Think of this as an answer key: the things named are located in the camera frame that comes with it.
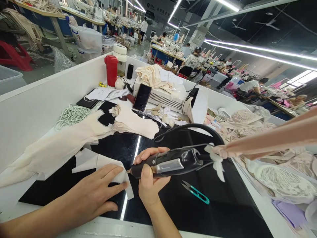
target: red thermos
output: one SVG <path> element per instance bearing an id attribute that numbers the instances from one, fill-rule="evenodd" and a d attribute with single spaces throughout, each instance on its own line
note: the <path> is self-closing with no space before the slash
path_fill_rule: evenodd
<path id="1" fill-rule="evenodd" d="M 105 64 L 107 65 L 107 84 L 114 87 L 117 80 L 118 59 L 115 56 L 107 55 Z"/>

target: person's left hand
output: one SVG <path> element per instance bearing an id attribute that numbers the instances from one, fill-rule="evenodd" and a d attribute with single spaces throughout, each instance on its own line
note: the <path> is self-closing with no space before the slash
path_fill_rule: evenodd
<path id="1" fill-rule="evenodd" d="M 67 231 L 81 226 L 97 216 L 108 212 L 117 211 L 118 206 L 109 198 L 127 188 L 128 183 L 108 187 L 109 183 L 123 168 L 114 164 L 108 164 L 91 175 L 83 178 L 63 196 L 52 201 L 44 207 L 58 212 L 62 231 Z"/>

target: chair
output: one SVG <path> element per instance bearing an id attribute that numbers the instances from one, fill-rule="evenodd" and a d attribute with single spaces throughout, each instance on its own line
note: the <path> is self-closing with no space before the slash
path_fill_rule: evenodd
<path id="1" fill-rule="evenodd" d="M 32 58 L 20 44 L 17 48 L 19 52 L 12 45 L 0 40 L 0 64 L 14 65 L 23 71 L 32 71 Z"/>

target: handheld tool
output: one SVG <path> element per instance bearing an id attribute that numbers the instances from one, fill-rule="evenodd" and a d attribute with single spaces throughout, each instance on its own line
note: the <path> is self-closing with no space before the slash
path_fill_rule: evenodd
<path id="1" fill-rule="evenodd" d="M 215 144 L 220 145 L 224 144 L 222 138 L 217 132 L 215 132 L 210 127 L 207 127 L 202 124 L 187 124 L 178 126 L 176 128 L 171 128 L 167 132 L 154 138 L 154 141 L 159 142 L 164 139 L 164 136 L 171 133 L 172 131 L 177 131 L 184 128 L 196 127 L 201 128 L 209 132 L 215 139 Z M 142 168 L 144 164 L 148 164 L 153 172 L 153 177 L 168 177 L 174 175 L 186 174 L 194 170 L 199 170 L 211 163 L 214 160 L 211 159 L 211 154 L 201 155 L 198 150 L 194 147 L 209 145 L 210 144 L 199 144 L 193 146 L 185 146 L 182 148 L 172 149 L 164 153 L 158 153 L 151 155 L 145 161 L 142 161 L 140 164 L 132 165 L 131 169 L 127 173 L 132 174 L 135 178 L 141 178 Z"/>

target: smartphone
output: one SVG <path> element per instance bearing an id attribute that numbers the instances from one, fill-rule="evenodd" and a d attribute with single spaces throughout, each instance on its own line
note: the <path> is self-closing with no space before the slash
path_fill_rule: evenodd
<path id="1" fill-rule="evenodd" d="M 88 100 L 87 98 L 83 97 L 82 99 L 80 99 L 76 104 L 77 106 L 82 106 L 82 107 L 86 107 L 89 109 L 92 109 L 97 102 L 99 102 L 99 100 L 95 99 L 95 100 Z"/>
<path id="2" fill-rule="evenodd" d="M 152 88 L 145 85 L 145 84 L 140 84 L 138 94 L 135 97 L 134 103 L 133 103 L 133 108 L 144 111 L 146 103 L 148 102 L 148 99 L 150 97 Z"/>

